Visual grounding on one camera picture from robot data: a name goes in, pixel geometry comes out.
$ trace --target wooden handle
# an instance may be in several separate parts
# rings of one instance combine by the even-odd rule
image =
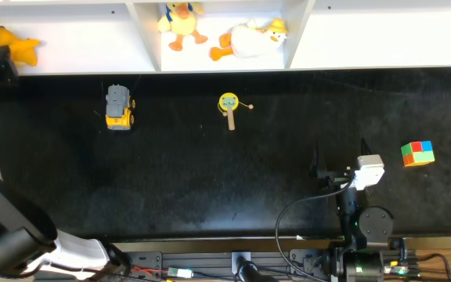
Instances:
[[[227,108],[227,123],[229,124],[229,130],[236,129],[234,127],[234,116],[233,116],[233,109]]]

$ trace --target stuffed duck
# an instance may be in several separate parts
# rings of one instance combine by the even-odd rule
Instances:
[[[231,33],[223,34],[220,47],[210,49],[210,57],[214,61],[223,56],[235,55],[238,58],[249,58],[265,55],[277,50],[287,38],[287,29],[281,19],[274,19],[266,29],[257,27],[254,20],[247,25],[235,26]]]
[[[160,32],[171,30],[177,34],[177,39],[169,44],[172,50],[182,51],[182,42],[187,35],[192,35],[196,44],[203,44],[208,40],[208,37],[197,32],[197,18],[194,13],[203,14],[203,6],[200,3],[169,2],[166,4],[166,14],[157,24],[157,29]]]

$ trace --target plush toy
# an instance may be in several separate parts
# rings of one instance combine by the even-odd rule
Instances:
[[[203,6],[197,2],[169,2],[166,4],[166,15],[164,15],[157,28],[160,32],[173,31],[177,39],[169,46],[175,51],[182,51],[184,37],[192,35],[196,44],[205,43],[208,37],[201,35],[196,30],[197,18],[194,15],[203,14]]]
[[[223,34],[220,47],[210,49],[210,57],[214,61],[223,56],[234,54],[238,58],[249,58],[265,55],[278,49],[287,38],[287,29],[281,19],[274,19],[266,29],[257,27],[254,20],[247,25],[235,26],[231,33]]]
[[[38,56],[34,47],[39,45],[35,39],[19,39],[5,27],[0,27],[0,47],[8,46],[10,59],[15,63],[26,63],[34,67],[38,64]]]

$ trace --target duck's orange beak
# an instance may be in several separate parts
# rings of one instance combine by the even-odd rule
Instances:
[[[175,11],[177,12],[177,16],[179,16],[179,18],[183,20],[187,19],[187,17],[189,16],[189,8],[187,8],[186,3],[178,5]]]

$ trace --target white shelf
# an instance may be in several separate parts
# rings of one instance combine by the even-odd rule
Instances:
[[[0,0],[0,25],[35,38],[38,65],[24,75],[130,74],[451,66],[451,1],[203,0],[198,31],[175,52],[160,33],[165,0]],[[285,20],[282,49],[268,56],[209,57],[237,24]]]
[[[22,75],[154,72],[125,4],[0,6],[0,26],[41,41]]]

